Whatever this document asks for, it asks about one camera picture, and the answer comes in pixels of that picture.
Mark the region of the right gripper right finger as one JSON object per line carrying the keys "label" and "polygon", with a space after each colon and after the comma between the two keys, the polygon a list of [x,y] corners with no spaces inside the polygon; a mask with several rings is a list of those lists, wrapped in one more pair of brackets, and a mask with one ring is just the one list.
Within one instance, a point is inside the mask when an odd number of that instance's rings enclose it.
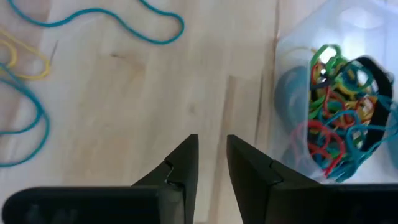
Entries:
{"label": "right gripper right finger", "polygon": [[244,224],[398,224],[398,184],[320,184],[235,135],[226,151]]}

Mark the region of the yellow rubber band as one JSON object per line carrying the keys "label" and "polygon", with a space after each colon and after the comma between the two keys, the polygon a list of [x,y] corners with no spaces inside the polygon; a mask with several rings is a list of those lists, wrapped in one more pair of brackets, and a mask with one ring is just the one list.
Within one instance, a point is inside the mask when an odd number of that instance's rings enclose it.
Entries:
{"label": "yellow rubber band", "polygon": [[34,54],[37,56],[41,61],[44,63],[44,69],[38,74],[38,75],[25,75],[21,73],[17,73],[16,76],[25,79],[25,80],[40,80],[45,78],[50,71],[50,60],[42,54],[38,49],[27,45],[26,43],[22,42],[21,40],[18,40],[15,38],[12,34],[8,33],[6,30],[0,28],[0,35],[3,35],[7,37],[9,41],[6,41],[5,39],[0,39],[0,45],[5,45],[7,49],[10,52],[11,58],[8,63],[6,63],[6,67],[11,69],[14,68],[17,65],[18,62],[18,53],[17,53],[17,48],[16,45],[19,45],[20,47],[24,48],[26,51]]}

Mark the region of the clear plastic bin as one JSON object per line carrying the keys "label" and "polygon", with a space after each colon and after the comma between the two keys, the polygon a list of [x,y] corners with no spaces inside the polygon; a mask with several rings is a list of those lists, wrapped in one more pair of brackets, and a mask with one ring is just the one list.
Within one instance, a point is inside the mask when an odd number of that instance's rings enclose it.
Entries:
{"label": "clear plastic bin", "polygon": [[[391,108],[398,108],[398,9],[389,8],[380,0],[327,0],[279,40],[274,91],[283,73],[294,67],[307,67],[308,115],[312,90],[310,61],[325,44],[339,45],[341,56],[349,61],[368,57],[381,67],[392,84]],[[398,138],[380,145],[352,177],[339,183],[324,176],[320,165],[325,161],[321,157],[310,155],[309,120],[287,132],[274,106],[269,155],[323,184],[398,184]]]}

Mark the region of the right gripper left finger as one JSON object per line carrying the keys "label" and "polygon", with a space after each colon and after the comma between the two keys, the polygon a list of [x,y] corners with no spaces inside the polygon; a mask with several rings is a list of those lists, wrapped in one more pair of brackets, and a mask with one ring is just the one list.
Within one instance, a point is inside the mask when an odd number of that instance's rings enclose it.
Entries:
{"label": "right gripper left finger", "polygon": [[33,187],[11,195],[4,224],[193,224],[198,135],[130,186]]}

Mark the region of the green rubber band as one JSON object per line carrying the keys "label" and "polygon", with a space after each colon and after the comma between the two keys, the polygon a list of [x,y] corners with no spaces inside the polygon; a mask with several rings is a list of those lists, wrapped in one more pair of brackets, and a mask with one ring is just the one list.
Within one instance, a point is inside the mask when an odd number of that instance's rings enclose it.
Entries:
{"label": "green rubber band", "polygon": [[[325,54],[327,50],[332,51],[331,56],[327,56],[326,61],[322,59],[322,55]],[[335,71],[334,67],[337,61],[342,59],[341,48],[337,44],[325,44],[322,45],[318,50],[315,51],[311,61],[310,61],[310,80],[311,84],[317,84],[317,78],[321,75],[321,70],[326,70],[326,75],[331,75]]]}

